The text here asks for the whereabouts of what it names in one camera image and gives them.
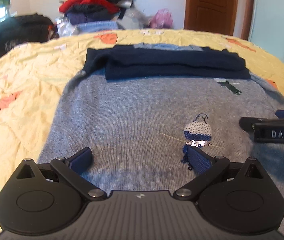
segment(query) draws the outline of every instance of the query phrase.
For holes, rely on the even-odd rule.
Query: yellow bed sheet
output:
[[[220,34],[175,30],[91,33],[28,43],[0,59],[0,190],[26,157],[37,160],[66,83],[83,68],[87,48],[116,44],[170,43],[228,49],[250,71],[271,80],[284,95],[284,64],[248,41]]]

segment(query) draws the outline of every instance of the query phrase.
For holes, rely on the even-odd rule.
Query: red clothing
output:
[[[74,4],[99,4],[105,7],[111,14],[119,11],[117,6],[106,0],[67,0],[60,6],[59,11],[66,13],[66,11],[69,10],[69,8]]]

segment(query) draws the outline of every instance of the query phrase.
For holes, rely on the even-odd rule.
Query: wooden door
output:
[[[233,35],[237,0],[186,0],[184,28]]]

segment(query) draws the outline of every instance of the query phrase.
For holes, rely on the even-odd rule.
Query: blue embroidered loop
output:
[[[203,113],[198,114],[198,116],[195,118],[194,122],[197,121],[197,119],[201,116],[201,114],[205,115],[204,117],[202,116],[202,118],[203,118],[204,122],[206,123],[206,119],[209,119],[209,117],[206,114],[203,114]]]

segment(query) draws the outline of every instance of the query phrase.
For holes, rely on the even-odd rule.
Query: metal screw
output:
[[[104,195],[104,191],[96,188],[96,189],[90,190],[88,194],[90,197],[102,197]]]
[[[180,188],[180,189],[177,190],[177,195],[179,197],[189,197],[189,196],[191,196],[191,194],[192,194],[192,191],[190,191],[187,188]]]

